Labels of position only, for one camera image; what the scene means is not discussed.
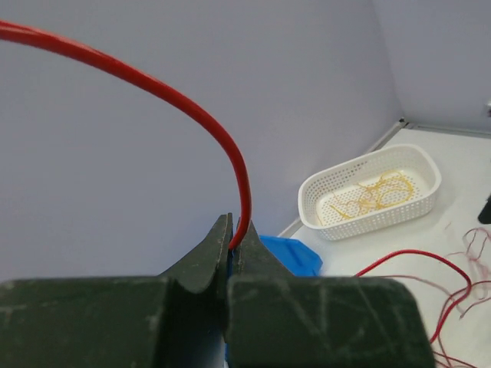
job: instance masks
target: yellow wire strand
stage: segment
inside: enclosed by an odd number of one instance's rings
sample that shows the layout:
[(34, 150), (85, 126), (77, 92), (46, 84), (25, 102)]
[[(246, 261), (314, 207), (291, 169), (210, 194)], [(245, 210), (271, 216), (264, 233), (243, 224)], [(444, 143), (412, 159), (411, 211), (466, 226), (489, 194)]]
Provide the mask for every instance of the yellow wire strand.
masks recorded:
[[(366, 215), (370, 211), (386, 209), (395, 205), (400, 205), (407, 202), (414, 194), (414, 187), (410, 181), (398, 171), (386, 171), (379, 180), (372, 185), (363, 186), (360, 183), (357, 184), (364, 191), (359, 195), (358, 200), (350, 200), (348, 202), (342, 202), (339, 197), (332, 193), (334, 199), (340, 206), (344, 206), (344, 210), (339, 209), (335, 205), (330, 205), (343, 219), (353, 219), (355, 217)], [(394, 192), (406, 192), (406, 196), (396, 202), (384, 203), (384, 198), (388, 194)], [(354, 203), (358, 206), (358, 211), (355, 215), (348, 214), (350, 209), (348, 206)]]

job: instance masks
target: white table surface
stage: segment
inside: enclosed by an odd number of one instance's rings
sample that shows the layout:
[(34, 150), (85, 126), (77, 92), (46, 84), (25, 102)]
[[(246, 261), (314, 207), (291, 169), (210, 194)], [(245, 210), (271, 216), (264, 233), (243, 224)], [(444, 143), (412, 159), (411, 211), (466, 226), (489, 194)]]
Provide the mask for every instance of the white table surface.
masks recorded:
[[(322, 257), (323, 275), (353, 275), (382, 256), (404, 248), (423, 249), (442, 256), (462, 251), (462, 235), (479, 226), (476, 218), (491, 193), (491, 140), (401, 130), (386, 146), (398, 143), (416, 144), (433, 157), (442, 174), (436, 205), (422, 218), (341, 241), (324, 240), (302, 226), (292, 238), (301, 240)], [(491, 265), (491, 248), (484, 251), (481, 259)], [(452, 258), (452, 261), (469, 271), (465, 260), (458, 263)], [(370, 273), (382, 274), (410, 274), (438, 283), (450, 291), (465, 286), (462, 277), (446, 265), (417, 255), (393, 258)], [(416, 281), (404, 283), (417, 299), (428, 335), (431, 335), (447, 297)], [(491, 301), (475, 307), (462, 320), (458, 319), (458, 314), (451, 314), (441, 335), (448, 354), (479, 368), (491, 366), (488, 348), (491, 327), (486, 319), (490, 313)]]

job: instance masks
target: red wire strand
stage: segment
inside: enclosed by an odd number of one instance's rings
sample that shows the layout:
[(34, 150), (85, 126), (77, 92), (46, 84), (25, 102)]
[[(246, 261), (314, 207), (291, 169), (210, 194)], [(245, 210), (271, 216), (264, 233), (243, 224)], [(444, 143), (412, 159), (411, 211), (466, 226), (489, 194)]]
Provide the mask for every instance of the red wire strand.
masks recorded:
[(457, 359), (457, 358), (452, 358), (451, 356), (445, 356), (445, 355), (443, 355), (443, 354), (441, 354), (441, 353), (438, 353), (438, 352), (436, 352), (436, 351), (433, 351), (433, 354), (435, 354), (435, 355), (437, 355), (437, 356), (439, 356), (439, 357), (442, 357), (442, 358), (448, 359), (448, 360), (453, 360), (454, 362), (458, 362), (458, 363), (460, 363), (460, 364), (465, 364), (465, 365), (466, 365), (466, 366), (468, 366), (469, 368), (477, 368), (476, 366), (473, 366), (472, 364), (469, 364), (469, 363), (467, 363), (467, 362), (464, 362), (463, 360), (460, 360), (460, 359)]
[(455, 270), (456, 272), (458, 272), (466, 280), (466, 283), (467, 283), (466, 293), (464, 293), (464, 295), (462, 297), (460, 297), (457, 300), (455, 300), (447, 308), (447, 310), (445, 310), (445, 313), (443, 313), (443, 316), (438, 321), (437, 328), (435, 329), (435, 332), (434, 332), (433, 336), (430, 338), (430, 343), (433, 343), (438, 338), (438, 336), (440, 335), (440, 331), (442, 330), (442, 327), (445, 324), (445, 320), (447, 320), (447, 318), (448, 318), (450, 312), (452, 311), (452, 309), (454, 309), (456, 307), (456, 305), (458, 305), (458, 303), (460, 303), (461, 301), (463, 301), (464, 299), (466, 299), (469, 296), (469, 294), (470, 294), (470, 292), (472, 290), (472, 281), (470, 280), (469, 276), (462, 269), (460, 269), (459, 267), (457, 267), (456, 265), (454, 265), (452, 262), (446, 260), (445, 258), (443, 258), (443, 257), (441, 257), (439, 255), (435, 255), (434, 253), (430, 253), (428, 251), (419, 251), (417, 249), (404, 249), (404, 250), (401, 250), (401, 251), (393, 251), (389, 255), (386, 255), (386, 256), (382, 257), (378, 261), (374, 262), (373, 264), (371, 264), (368, 267), (364, 268), (363, 270), (359, 271), (355, 275), (355, 277), (363, 276), (364, 274), (366, 274), (369, 271), (373, 270), (374, 268), (380, 266), (381, 264), (383, 264), (384, 262), (388, 261), (389, 259), (391, 259), (393, 257), (397, 257), (398, 255), (423, 255), (425, 257), (430, 257), (430, 258), (437, 259), (438, 261), (444, 263), (445, 265), (449, 266), (450, 268), (452, 268), (453, 270)]
[(469, 312), (471, 309), (473, 309), (476, 305), (486, 303), (487, 301), (491, 301), (491, 297), (487, 297), (486, 299), (482, 299), (480, 301), (477, 301), (473, 304), (471, 304), (467, 309), (460, 315), (460, 319), (464, 318), (467, 312)]
[(112, 74), (173, 105), (205, 128), (225, 150), (236, 174), (241, 202), (241, 219), (237, 233), (229, 244), (229, 249), (234, 249), (240, 244), (249, 228), (252, 215), (251, 190), (246, 163), (232, 137), (204, 109), (149, 74), (68, 38), (37, 28), (0, 20), (0, 40), (51, 51)]
[[(375, 277), (376, 278), (406, 278), (408, 280), (418, 281), (418, 282), (420, 282), (422, 284), (429, 285), (429, 286), (431, 286), (433, 288), (436, 288), (436, 289), (442, 291), (447, 297), (450, 297), (450, 299), (447, 299), (448, 301), (453, 299), (452, 293), (450, 293), (443, 286), (440, 286), (440, 285), (438, 285), (438, 284), (436, 284), (436, 283), (434, 283), (432, 281), (425, 280), (424, 278), (419, 278), (418, 276), (411, 276), (411, 275), (408, 275), (408, 274), (387, 274), (387, 275), (384, 275), (384, 276), (375, 276)], [(460, 308), (459, 305), (456, 305), (455, 308), (460, 313), (464, 313), (464, 311), (462, 310), (462, 308)]]
[(450, 368), (450, 366), (447, 366), (446, 364), (440, 362), (438, 359), (435, 359), (435, 363), (441, 365), (443, 368)]
[[(474, 287), (475, 287), (475, 286), (477, 286), (477, 285), (481, 285), (481, 284), (490, 284), (490, 283), (491, 283), (491, 281), (490, 281), (490, 280), (485, 280), (485, 281), (477, 281), (477, 282), (474, 282), (474, 283), (472, 284), (472, 288), (474, 288)], [(454, 293), (452, 293), (452, 294), (450, 294), (450, 295), (448, 296), (448, 298), (445, 300), (445, 303), (443, 303), (442, 310), (441, 310), (441, 312), (440, 312), (440, 316), (439, 316), (439, 320), (441, 320), (441, 319), (442, 319), (442, 317), (443, 317), (443, 312), (446, 310), (448, 303), (449, 303), (451, 300), (453, 300), (453, 299), (455, 298), (455, 296), (457, 296), (458, 294), (462, 293), (462, 292), (463, 292), (463, 291), (465, 291), (466, 289), (467, 289), (467, 287), (464, 287), (464, 288), (462, 288), (462, 289), (459, 289), (459, 290), (455, 291)], [(468, 308), (467, 308), (467, 309), (466, 309), (466, 310), (465, 310), (463, 313), (461, 313), (461, 315), (460, 315), (460, 319), (462, 319), (462, 318), (465, 316), (465, 314), (466, 314), (466, 313), (469, 311), (469, 309), (471, 309), (471, 308), (472, 308), (472, 307), (474, 307), (475, 305), (477, 305), (477, 304), (481, 304), (481, 303), (483, 303), (483, 302), (484, 302), (484, 301), (477, 301), (476, 303), (471, 304), (471, 306), (470, 306), (470, 307), (468, 307)], [(469, 368), (477, 368), (476, 366), (473, 366), (473, 365), (472, 365), (472, 364), (470, 364), (470, 363), (464, 362), (463, 360), (458, 360), (458, 359), (456, 359), (456, 358), (452, 358), (451, 356), (448, 356), (448, 355), (447, 355), (447, 352), (446, 352), (446, 351), (445, 351), (445, 349), (443, 348), (443, 343), (442, 343), (442, 340), (441, 340), (440, 335), (438, 335), (438, 338), (437, 338), (437, 339), (438, 339), (438, 344), (440, 345), (440, 349), (441, 349), (441, 351), (442, 351), (442, 354), (437, 353), (437, 352), (435, 352), (435, 351), (434, 351), (434, 353), (435, 353), (436, 355), (440, 355), (441, 357), (445, 358), (445, 359), (447, 360), (447, 362), (448, 362), (448, 366), (449, 366), (449, 367), (452, 367), (452, 366), (453, 366), (453, 365), (452, 365), (452, 363), (451, 363), (450, 361), (451, 361), (451, 360), (454, 360), (454, 361), (456, 361), (456, 362), (458, 362), (458, 363), (463, 363), (463, 364), (466, 364), (466, 365), (467, 365)]]

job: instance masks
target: white plastic basket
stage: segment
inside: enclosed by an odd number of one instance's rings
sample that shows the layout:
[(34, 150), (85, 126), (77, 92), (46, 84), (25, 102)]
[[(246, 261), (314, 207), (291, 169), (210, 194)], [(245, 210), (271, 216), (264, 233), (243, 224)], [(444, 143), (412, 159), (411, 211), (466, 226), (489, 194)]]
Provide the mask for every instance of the white plastic basket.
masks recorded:
[[(404, 203), (343, 219), (331, 206), (359, 198), (362, 186), (375, 184), (385, 172), (398, 171), (414, 190)], [(420, 147), (389, 146), (318, 172), (298, 191), (298, 211), (303, 224), (328, 240), (339, 240), (426, 215), (441, 184), (440, 171)]]

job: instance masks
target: black object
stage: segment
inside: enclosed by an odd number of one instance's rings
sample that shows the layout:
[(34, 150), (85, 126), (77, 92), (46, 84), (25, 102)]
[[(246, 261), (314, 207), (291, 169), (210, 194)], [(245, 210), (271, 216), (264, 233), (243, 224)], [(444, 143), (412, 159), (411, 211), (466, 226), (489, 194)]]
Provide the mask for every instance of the black object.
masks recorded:
[(491, 195), (488, 197), (481, 213), (477, 216), (477, 220), (484, 225), (491, 224)]
[(0, 367), (203, 367), (223, 335), (231, 368), (434, 367), (402, 284), (295, 278), (252, 224), (231, 237), (222, 215), (156, 277), (1, 284)]

